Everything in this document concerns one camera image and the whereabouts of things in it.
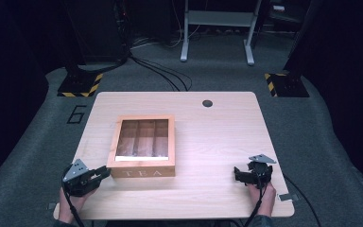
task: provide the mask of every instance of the wooden table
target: wooden table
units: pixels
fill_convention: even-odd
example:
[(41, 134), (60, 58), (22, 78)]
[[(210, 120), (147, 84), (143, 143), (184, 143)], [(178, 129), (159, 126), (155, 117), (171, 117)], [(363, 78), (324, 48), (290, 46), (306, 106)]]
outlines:
[[(212, 107), (204, 107), (211, 100)], [(277, 161), (258, 101), (251, 92), (105, 92), (94, 107), (75, 155), (90, 169), (106, 165), (115, 121), (123, 114), (174, 114), (176, 177), (102, 181), (79, 212), (84, 219), (247, 218), (247, 187), (233, 167), (248, 171), (249, 157)], [(288, 193), (279, 164), (272, 183)], [(273, 216), (294, 214), (291, 201), (275, 202)], [(58, 216), (58, 206), (54, 217)]]

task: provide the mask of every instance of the cable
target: cable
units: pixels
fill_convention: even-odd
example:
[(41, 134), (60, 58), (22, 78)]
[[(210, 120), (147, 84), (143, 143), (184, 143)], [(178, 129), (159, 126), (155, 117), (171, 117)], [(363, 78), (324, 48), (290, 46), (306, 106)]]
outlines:
[(283, 176), (300, 192), (300, 194), (302, 194), (302, 197), (308, 203), (308, 206), (311, 209), (312, 213), (314, 214), (315, 220), (317, 221), (317, 224), (320, 227), (320, 219), (318, 218), (317, 213), (315, 213), (314, 207), (312, 207), (311, 202), (309, 202), (308, 198), (304, 195), (304, 193), (300, 190), (300, 188), (297, 185), (295, 185), (285, 174), (283, 174)]
[(111, 71), (115, 68), (118, 68), (120, 66), (122, 66), (125, 62), (126, 62), (127, 58), (120, 60), (117, 64), (115, 65), (111, 65), (105, 68), (100, 68), (100, 69), (95, 69), (95, 70), (85, 70), (85, 69), (78, 69), (81, 72), (86, 72), (86, 73), (92, 73), (92, 74), (102, 74), (108, 71)]
[[(205, 1), (205, 8), (204, 8), (205, 11), (207, 10), (207, 7), (208, 7), (208, 0)], [(197, 30), (199, 30), (199, 27), (200, 27), (200, 25), (198, 25), (197, 28), (190, 35), (187, 34), (188, 39), (190, 39), (190, 37), (193, 36), (194, 33), (196, 33)]]
[(264, 197), (265, 192), (267, 191), (267, 184), (265, 184), (265, 189), (264, 189), (264, 193), (262, 192), (262, 183), (261, 180), (259, 178), (259, 175), (257, 175), (258, 177), (258, 186), (259, 186), (259, 199), (258, 202), (256, 203), (254, 209), (252, 210), (252, 213), (250, 215), (250, 217), (247, 219), (246, 224), (244, 225), (244, 227), (248, 227), (249, 224), (251, 223), (251, 221), (254, 219), (255, 215), (257, 214), (259, 207), (261, 206), (262, 203), (262, 198)]
[[(172, 87), (172, 90), (173, 91), (175, 91), (175, 89), (177, 91), (180, 91), (181, 89), (170, 78), (168, 78), (166, 75), (164, 75), (164, 73), (169, 74), (169, 75), (175, 77), (176, 79), (178, 79), (182, 83), (182, 85), (184, 87), (184, 90), (186, 92), (188, 92), (190, 90), (190, 88), (192, 87), (192, 80), (191, 80), (191, 78), (189, 78), (185, 74), (182, 74), (182, 73), (177, 72), (175, 70), (172, 70), (170, 68), (166, 68), (166, 67), (160, 65), (159, 63), (155, 63), (155, 62), (148, 61), (148, 60), (143, 60), (143, 59), (138, 59), (138, 58), (135, 58), (133, 56), (129, 56), (129, 58), (132, 59), (137, 64), (139, 64), (139, 65), (141, 65), (141, 66), (143, 66), (143, 67), (145, 67), (145, 68), (147, 68), (147, 69), (155, 72), (156, 74), (159, 74), (162, 78), (164, 78), (167, 81), (167, 83), (169, 83), (169, 85)], [(187, 85), (185, 84), (185, 82), (179, 76), (177, 76), (175, 73), (178, 73), (180, 75), (183, 75), (184, 77), (187, 77), (190, 80), (190, 86), (187, 87)]]
[(175, 47), (176, 45), (178, 45), (181, 40), (182, 40), (182, 26), (181, 26), (181, 22), (179, 20), (179, 17), (178, 17), (178, 14), (176, 12), (176, 7), (175, 7), (175, 1), (172, 0), (172, 6), (173, 6), (173, 12), (175, 12), (175, 17), (176, 17), (176, 21), (178, 22), (178, 26), (179, 26), (179, 31), (180, 31), (180, 36), (179, 36), (179, 39), (176, 41), (176, 44), (173, 44), (173, 45), (167, 45), (167, 47)]

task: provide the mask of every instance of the human hand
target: human hand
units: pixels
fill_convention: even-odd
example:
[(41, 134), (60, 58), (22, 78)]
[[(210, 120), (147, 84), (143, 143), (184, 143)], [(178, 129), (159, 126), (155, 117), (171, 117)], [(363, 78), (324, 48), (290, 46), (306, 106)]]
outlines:
[[(96, 190), (93, 190), (82, 197), (70, 197), (70, 202), (76, 208), (77, 211), (80, 211), (81, 208), (84, 206), (84, 203), (87, 199), (93, 195)], [(63, 188), (60, 188), (60, 206), (59, 206), (59, 218), (58, 220), (71, 224), (74, 220), (72, 211), (70, 210), (69, 202), (64, 196)]]
[[(249, 192), (251, 195), (252, 206), (255, 207), (259, 200), (260, 190), (253, 184), (248, 184)], [(273, 187), (272, 183), (269, 182), (267, 187), (263, 188), (264, 196), (262, 198), (261, 206), (258, 209), (257, 215), (263, 215), (271, 217), (273, 211), (273, 205), (275, 204), (276, 189)]]

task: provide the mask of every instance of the dark background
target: dark background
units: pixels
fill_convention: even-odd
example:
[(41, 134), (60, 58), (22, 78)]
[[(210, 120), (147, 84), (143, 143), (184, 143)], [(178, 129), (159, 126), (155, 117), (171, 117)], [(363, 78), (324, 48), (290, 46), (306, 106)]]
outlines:
[[(163, 2), (156, 4), (164, 16), (173, 13), (171, 2)], [(239, 9), (244, 2), (213, 6)], [(183, 1), (175, 5), (182, 18)], [(302, 72), (318, 88), (338, 139), (363, 173), (363, 0), (313, 0), (311, 5), (285, 68)], [(43, 103), (45, 75), (66, 62), (86, 63), (68, 13), (59, 0), (0, 0), (0, 165)], [(178, 29), (169, 24), (163, 29)]]

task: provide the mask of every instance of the black cable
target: black cable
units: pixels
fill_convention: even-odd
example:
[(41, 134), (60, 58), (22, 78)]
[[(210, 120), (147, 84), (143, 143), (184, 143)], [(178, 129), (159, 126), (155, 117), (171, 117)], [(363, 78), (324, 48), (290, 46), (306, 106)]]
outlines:
[[(180, 72), (178, 72), (178, 71), (176, 71), (176, 70), (174, 70), (174, 69), (171, 69), (171, 68), (167, 68), (167, 67), (165, 67), (165, 66), (163, 66), (163, 65), (161, 65), (161, 64), (159, 64), (159, 63), (157, 63), (157, 62), (153, 62), (153, 61), (149, 61), (149, 60), (145, 60), (145, 59), (138, 59), (139, 61), (144, 61), (146, 64), (156, 64), (156, 65), (158, 65), (159, 67), (157, 67), (157, 66), (154, 66), (154, 65), (151, 65), (152, 67), (154, 67), (155, 69), (158, 69), (158, 70), (161, 70), (161, 71), (163, 71), (163, 72), (165, 72), (165, 73), (167, 73), (167, 74), (170, 74), (170, 75), (172, 75), (173, 77), (175, 77), (175, 78), (177, 78), (181, 83), (182, 83), (182, 85), (183, 85), (183, 87), (184, 87), (184, 90), (186, 91), (186, 92), (188, 92), (190, 89), (191, 89), (191, 87), (193, 86), (193, 80), (191, 80), (191, 78), (190, 77), (188, 77), (187, 75), (185, 75), (185, 74), (183, 74), (183, 73), (180, 73)], [(186, 78), (188, 78), (189, 80), (190, 80), (190, 86), (187, 88), (187, 85), (185, 84), (185, 82), (179, 77), (179, 76), (177, 76), (176, 74), (180, 74), (180, 75), (182, 75), (182, 76), (184, 76), (184, 77), (186, 77)]]
[(155, 73), (157, 73), (157, 74), (159, 74), (161, 77), (163, 77), (166, 81), (167, 81), (167, 83), (169, 83), (170, 84), (170, 86), (172, 87), (172, 90), (173, 91), (175, 91), (175, 88), (178, 90), (178, 91), (180, 91), (180, 89), (178, 88), (178, 86), (176, 86), (176, 84), (174, 84), (173, 82), (172, 82), (172, 80), (170, 80), (167, 76), (165, 76), (164, 74), (162, 74), (162, 73), (160, 73), (160, 72), (158, 72), (158, 71), (156, 71), (155, 69), (153, 69), (153, 68), (151, 68), (150, 67), (150, 65), (148, 65), (148, 64), (146, 64), (146, 63), (144, 63), (144, 62), (141, 62), (141, 61), (139, 61), (138, 59), (135, 59), (134, 57), (130, 57), (134, 62), (136, 62), (137, 64), (139, 64), (139, 65), (141, 65), (141, 66), (143, 66), (143, 67), (145, 67), (145, 68), (147, 68), (147, 69), (149, 69), (149, 70), (151, 70), (151, 71), (153, 71), (153, 72), (155, 72)]
[(302, 194), (302, 197), (308, 203), (308, 206), (311, 209), (312, 213), (314, 214), (315, 220), (317, 221), (317, 224), (320, 227), (320, 219), (318, 218), (317, 213), (315, 213), (314, 207), (312, 207), (311, 202), (309, 202), (308, 198), (304, 195), (304, 193), (300, 190), (300, 188), (297, 185), (295, 185), (285, 174), (283, 174), (283, 176), (300, 192), (300, 194)]
[(255, 204), (255, 207), (254, 209), (252, 210), (252, 213), (250, 215), (250, 217), (247, 219), (246, 221), (246, 224), (244, 225), (244, 227), (248, 227), (249, 224), (252, 222), (252, 220), (254, 219), (255, 215), (258, 213), (258, 210), (259, 210), (259, 207), (261, 206), (261, 203), (262, 203), (262, 198), (264, 197), (264, 194), (265, 192), (267, 191), (267, 184), (265, 184), (265, 190), (264, 190), (264, 193), (262, 192), (262, 183), (261, 183), (261, 180), (259, 178), (259, 176), (257, 175), (258, 177), (258, 186), (259, 186), (259, 199), (258, 199), (258, 202)]
[(127, 58), (122, 58), (121, 60), (119, 60), (115, 65), (111, 65), (105, 68), (100, 68), (100, 69), (95, 69), (95, 70), (85, 70), (85, 69), (80, 69), (81, 71), (87, 72), (87, 73), (92, 73), (92, 74), (102, 74), (102, 73), (106, 73), (108, 71), (111, 71), (115, 68), (118, 68), (120, 66), (122, 66), (125, 62), (126, 62)]
[[(133, 56), (130, 56), (130, 58), (133, 60), (133, 61), (135, 61), (137, 64), (139, 64), (139, 65), (141, 65), (141, 66), (143, 66), (143, 67), (145, 67), (145, 68), (147, 68), (147, 69), (149, 69), (149, 70), (151, 70), (151, 71), (153, 71), (153, 72), (155, 72), (155, 73), (157, 73), (158, 75), (160, 75), (161, 77), (163, 77), (166, 81), (167, 81), (167, 83), (169, 83), (170, 84), (170, 86), (172, 87), (172, 90), (173, 91), (175, 91), (175, 89), (176, 90), (178, 90), (178, 91), (180, 91), (181, 89), (170, 79), (170, 78), (168, 78), (166, 75), (164, 75), (163, 73), (166, 73), (166, 74), (169, 74), (169, 75), (171, 75), (171, 76), (173, 76), (173, 77), (175, 77), (176, 79), (178, 79), (181, 83), (182, 83), (182, 85), (183, 85), (183, 87), (184, 87), (184, 90), (186, 91), (186, 92), (188, 92), (189, 90), (190, 90), (190, 88), (191, 88), (191, 86), (192, 86), (192, 80), (191, 80), (191, 78), (190, 77), (188, 77), (188, 76), (186, 76), (185, 74), (182, 74), (182, 73), (180, 73), (180, 72), (177, 72), (177, 71), (175, 71), (175, 70), (172, 70), (172, 69), (170, 69), (170, 68), (166, 68), (166, 67), (164, 67), (164, 66), (162, 66), (162, 65), (160, 65), (159, 63), (155, 63), (155, 62), (152, 62), (152, 61), (148, 61), (148, 60), (143, 60), (143, 59), (139, 59), (139, 58), (135, 58), (135, 57), (133, 57)], [(189, 87), (187, 87), (187, 85), (185, 84), (185, 82), (179, 77), (179, 76), (177, 76), (175, 73), (172, 73), (171, 71), (173, 71), (173, 72), (175, 72), (175, 73), (179, 73), (180, 75), (183, 75), (183, 76), (185, 76), (185, 77), (187, 77), (189, 80), (190, 80), (190, 86)]]
[(69, 171), (69, 169), (72, 167), (73, 164), (71, 164), (70, 166), (68, 166), (64, 171), (63, 171), (63, 174), (61, 175), (61, 188), (63, 189), (63, 194), (64, 194), (64, 197), (66, 198), (67, 200), (67, 203), (69, 203), (69, 206), (70, 206), (70, 210), (72, 211), (72, 214), (73, 214), (73, 217), (75, 218), (76, 222), (78, 223), (78, 226), (79, 227), (84, 227), (84, 224), (82, 223), (81, 221), (81, 218), (79, 217), (78, 215), (78, 210), (76, 209), (76, 207), (72, 204), (72, 202), (70, 201), (70, 196), (69, 194), (66, 192), (66, 187), (64, 185), (64, 176), (66, 175), (66, 173)]

